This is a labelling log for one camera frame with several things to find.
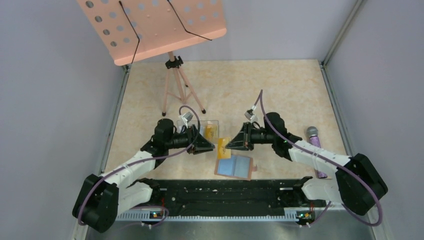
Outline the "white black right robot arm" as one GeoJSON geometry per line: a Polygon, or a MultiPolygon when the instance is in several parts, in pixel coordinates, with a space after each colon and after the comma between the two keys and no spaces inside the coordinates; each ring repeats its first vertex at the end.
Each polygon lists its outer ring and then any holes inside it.
{"type": "Polygon", "coordinates": [[[314,146],[288,132],[285,121],[276,112],[267,113],[263,121],[263,127],[249,121],[243,123],[226,149],[252,151],[255,145],[269,144],[279,157],[325,173],[327,178],[308,176],[293,192],[293,200],[299,206],[325,200],[340,203],[359,216],[372,208],[380,215],[383,213],[380,199],[388,193],[388,186],[366,155],[342,155],[314,146]]]}

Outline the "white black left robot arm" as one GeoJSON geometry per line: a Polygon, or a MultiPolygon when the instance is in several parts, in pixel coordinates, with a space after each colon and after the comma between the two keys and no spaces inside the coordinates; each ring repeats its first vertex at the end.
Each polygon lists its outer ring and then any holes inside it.
{"type": "Polygon", "coordinates": [[[139,178],[172,157],[169,151],[173,149],[197,155],[213,151],[215,145],[194,124],[177,132],[171,119],[162,118],[150,140],[132,158],[108,173],[85,178],[72,215],[80,225],[104,233],[131,208],[144,203],[156,206],[161,194],[139,178]]]}

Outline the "yellow credit card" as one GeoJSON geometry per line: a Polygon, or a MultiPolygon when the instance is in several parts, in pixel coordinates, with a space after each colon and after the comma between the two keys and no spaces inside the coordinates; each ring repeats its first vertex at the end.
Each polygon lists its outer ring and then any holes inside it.
{"type": "Polygon", "coordinates": [[[216,137],[217,126],[214,124],[208,124],[204,129],[204,137],[213,142],[216,137]]]}
{"type": "Polygon", "coordinates": [[[217,142],[217,159],[230,159],[232,154],[231,150],[226,148],[226,145],[230,142],[229,137],[222,137],[217,142]]]}

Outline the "clear plastic card box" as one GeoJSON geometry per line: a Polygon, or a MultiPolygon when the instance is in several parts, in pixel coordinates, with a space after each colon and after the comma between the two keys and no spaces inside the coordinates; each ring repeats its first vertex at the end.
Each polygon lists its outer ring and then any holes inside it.
{"type": "MultiPolygon", "coordinates": [[[[192,125],[192,124],[194,124],[194,125],[196,125],[196,126],[198,126],[198,121],[196,121],[196,120],[191,120],[190,121],[190,123],[189,123],[189,125],[192,125]]],[[[218,139],[220,138],[219,137],[219,121],[218,120],[201,120],[200,121],[200,127],[198,128],[198,130],[199,130],[199,133],[204,137],[204,132],[205,132],[205,127],[207,126],[207,125],[216,125],[216,135],[215,135],[215,139],[214,139],[214,141],[210,141],[211,143],[213,143],[213,144],[217,144],[218,143],[218,139]]]]}

